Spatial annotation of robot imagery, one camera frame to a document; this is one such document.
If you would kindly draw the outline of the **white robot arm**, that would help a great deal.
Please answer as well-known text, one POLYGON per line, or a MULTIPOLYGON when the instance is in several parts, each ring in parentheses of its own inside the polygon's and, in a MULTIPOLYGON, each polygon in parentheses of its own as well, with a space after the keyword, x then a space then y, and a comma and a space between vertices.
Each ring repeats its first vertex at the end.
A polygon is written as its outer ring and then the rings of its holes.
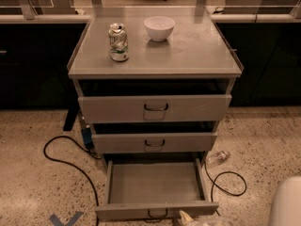
MULTIPOLYGON (((174 226, 233 226, 225 217, 196 220, 184 211, 180 211, 180 216, 180 219, 174 220, 174 226)), ((267 226, 301 226, 301 176, 285 179, 277 187, 267 226)))

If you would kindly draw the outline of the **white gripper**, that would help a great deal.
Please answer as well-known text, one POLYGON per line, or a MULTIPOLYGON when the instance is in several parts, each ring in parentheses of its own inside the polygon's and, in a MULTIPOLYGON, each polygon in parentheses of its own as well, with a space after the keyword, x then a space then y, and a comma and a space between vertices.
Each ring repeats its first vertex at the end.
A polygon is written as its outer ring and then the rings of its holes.
MULTIPOLYGON (((179 211, 180 218, 178 219, 181 226, 194 226, 195 221, 183 210, 179 211)), ((202 216, 196 218, 196 221, 201 226, 233 226, 229 218, 219 216, 202 216)))

